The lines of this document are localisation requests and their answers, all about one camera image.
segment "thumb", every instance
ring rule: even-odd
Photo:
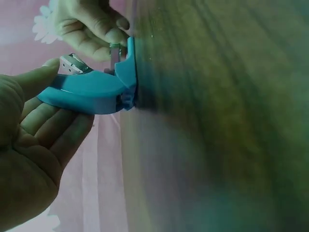
[[[126,46],[124,32],[117,27],[109,14],[95,5],[81,7],[74,17],[85,24],[94,35],[108,43]]]
[[[41,68],[18,76],[12,76],[21,86],[25,102],[37,96],[52,83],[58,73],[59,64],[59,59],[51,59],[43,64]]]

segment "pink fabric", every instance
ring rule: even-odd
[[[51,44],[34,40],[34,17],[42,15],[42,5],[48,6],[49,0],[0,0],[0,73],[27,72],[73,52],[59,40]],[[112,5],[123,12],[123,0],[112,0]],[[94,69],[108,67],[108,63],[78,55]],[[59,232],[127,232],[119,114],[95,118],[89,136],[63,174],[49,214],[59,217],[55,229]]]

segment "fingers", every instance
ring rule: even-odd
[[[126,46],[127,38],[122,30],[113,22],[111,16],[98,6],[92,4],[81,6],[73,16],[84,23],[100,39],[108,43],[120,43],[122,46]],[[123,24],[123,19],[119,18],[119,20],[119,23]]]
[[[116,25],[119,28],[122,28],[123,30],[129,30],[130,29],[129,21],[125,17],[123,17],[119,12],[110,8],[109,15],[114,19],[114,21],[116,22]]]
[[[35,134],[40,145],[50,148],[63,132],[72,124],[77,113],[60,109],[47,120]]]
[[[0,75],[0,149],[7,148],[16,132],[23,110],[23,91],[8,76]]]
[[[110,59],[110,49],[101,45],[95,39],[89,37],[85,31],[75,30],[65,34],[63,40],[70,44],[75,50],[91,57],[96,61],[106,61]]]
[[[20,126],[29,134],[35,135],[41,126],[49,120],[59,108],[48,105],[46,103],[40,104],[36,109],[32,110],[20,123]]]
[[[90,132],[93,120],[94,116],[78,115],[50,148],[50,151],[58,158],[63,169]]]
[[[36,109],[42,102],[38,98],[32,98],[25,102],[23,113],[20,117],[20,122],[25,119],[25,117],[34,109]]]
[[[59,59],[52,59],[46,62],[44,67],[13,76],[12,78],[21,86],[25,95],[25,101],[27,101],[37,96],[52,83],[58,69]]]

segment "blue plastic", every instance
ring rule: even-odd
[[[134,106],[136,70],[134,41],[128,39],[128,56],[115,64],[115,76],[99,71],[58,74],[37,97],[47,104],[91,115],[106,115]]]

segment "wood grain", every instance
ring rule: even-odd
[[[309,231],[309,2],[136,9],[138,101],[121,122],[130,231]]]

